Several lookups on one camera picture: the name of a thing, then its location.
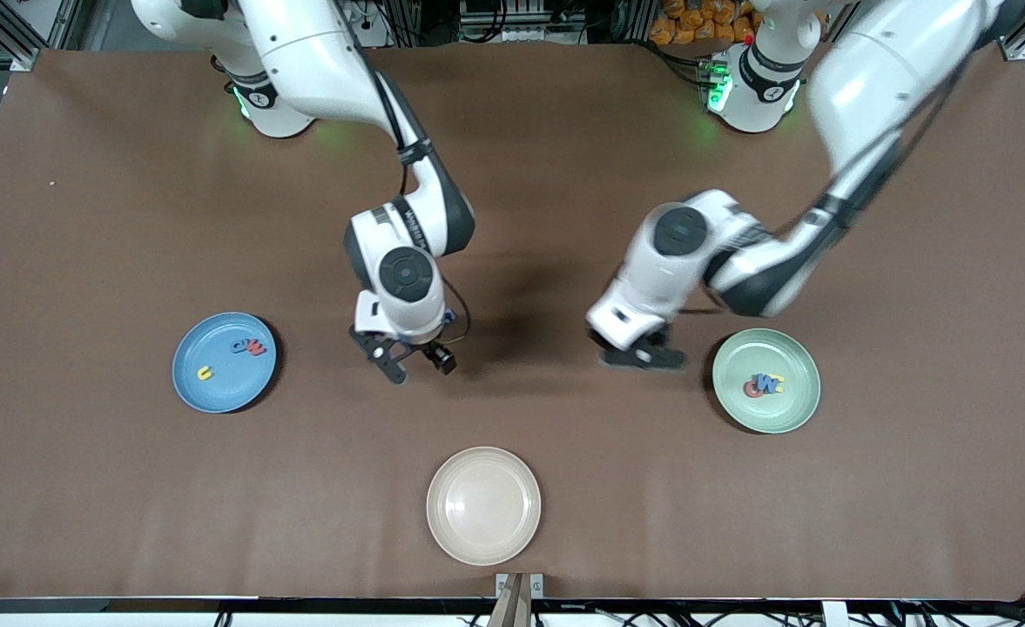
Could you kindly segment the light green plate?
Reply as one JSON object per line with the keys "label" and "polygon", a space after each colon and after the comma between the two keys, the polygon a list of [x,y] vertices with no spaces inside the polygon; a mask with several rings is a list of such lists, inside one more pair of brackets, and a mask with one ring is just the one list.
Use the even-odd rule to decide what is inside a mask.
{"label": "light green plate", "polygon": [[[755,374],[782,374],[783,392],[747,398],[744,384]],[[719,346],[711,366],[720,407],[738,425],[760,434],[785,434],[806,425],[821,401],[821,374],[797,340],[778,330],[750,328]]]}

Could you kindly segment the blue plate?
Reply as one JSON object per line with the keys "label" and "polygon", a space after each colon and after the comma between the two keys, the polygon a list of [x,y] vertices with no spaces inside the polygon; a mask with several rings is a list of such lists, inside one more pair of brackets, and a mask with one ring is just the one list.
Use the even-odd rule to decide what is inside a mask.
{"label": "blue plate", "polygon": [[[266,345],[261,356],[231,354],[237,339],[256,338]],[[214,314],[189,330],[172,357],[171,378],[184,404],[208,414],[237,412],[265,393],[277,372],[280,349],[265,322],[252,314]],[[210,366],[213,377],[199,381],[195,372]]]}

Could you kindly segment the beige plate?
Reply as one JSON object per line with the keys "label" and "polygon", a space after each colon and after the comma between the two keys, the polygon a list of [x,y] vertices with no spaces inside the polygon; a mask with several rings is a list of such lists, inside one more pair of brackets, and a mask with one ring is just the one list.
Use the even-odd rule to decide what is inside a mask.
{"label": "beige plate", "polygon": [[430,535],[446,555],[468,566],[497,566],[535,539],[543,492],[516,454],[474,446],[435,471],[425,509]]}

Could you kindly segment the brown table mat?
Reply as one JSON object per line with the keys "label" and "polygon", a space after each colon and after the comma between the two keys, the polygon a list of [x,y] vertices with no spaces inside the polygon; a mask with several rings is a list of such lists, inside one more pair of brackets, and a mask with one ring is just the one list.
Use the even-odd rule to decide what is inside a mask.
{"label": "brown table mat", "polygon": [[[798,103],[727,131],[632,46],[374,51],[477,229],[441,270],[459,366],[389,384],[348,338],[342,232],[400,183],[376,128],[272,140],[205,53],[44,53],[0,102],[0,596],[489,594],[425,499],[471,446],[526,461],[535,540],[507,563],[567,597],[1025,592],[1025,64],[974,56],[917,150],[767,326],[810,350],[818,413],[736,428],[683,316],[682,374],[606,367],[584,314],[660,203],[724,189],[772,229],[826,158]],[[253,404],[190,408],[184,334],[261,318]]]}

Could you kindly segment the orange snack bag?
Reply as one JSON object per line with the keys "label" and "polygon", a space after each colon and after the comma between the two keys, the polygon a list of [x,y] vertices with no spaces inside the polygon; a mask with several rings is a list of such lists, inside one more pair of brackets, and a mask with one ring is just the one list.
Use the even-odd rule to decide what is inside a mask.
{"label": "orange snack bag", "polygon": [[648,38],[659,46],[707,39],[749,44],[763,19],[750,0],[658,0]]}

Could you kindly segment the long white power strip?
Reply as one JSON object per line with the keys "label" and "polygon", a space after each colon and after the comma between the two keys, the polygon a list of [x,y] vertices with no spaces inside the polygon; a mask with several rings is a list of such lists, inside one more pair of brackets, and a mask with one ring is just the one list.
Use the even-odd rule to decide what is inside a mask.
{"label": "long white power strip", "polygon": [[457,38],[473,44],[551,41],[579,44],[584,0],[456,0]]}

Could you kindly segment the grey metal mount bracket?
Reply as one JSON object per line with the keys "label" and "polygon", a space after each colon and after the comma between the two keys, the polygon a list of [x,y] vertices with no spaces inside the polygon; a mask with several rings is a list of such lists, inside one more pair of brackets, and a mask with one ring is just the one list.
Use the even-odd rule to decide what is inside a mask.
{"label": "grey metal mount bracket", "polygon": [[495,597],[499,597],[504,588],[507,587],[509,580],[519,576],[520,580],[520,591],[523,592],[527,590],[529,592],[529,598],[533,600],[544,599],[545,597],[545,579],[544,574],[496,574],[495,575]]}

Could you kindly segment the tan mount pole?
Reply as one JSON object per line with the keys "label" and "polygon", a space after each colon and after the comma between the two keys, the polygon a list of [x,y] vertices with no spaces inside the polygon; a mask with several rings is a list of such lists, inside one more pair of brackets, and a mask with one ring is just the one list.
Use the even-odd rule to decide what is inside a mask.
{"label": "tan mount pole", "polygon": [[531,575],[501,574],[497,579],[499,591],[487,627],[533,627]]}

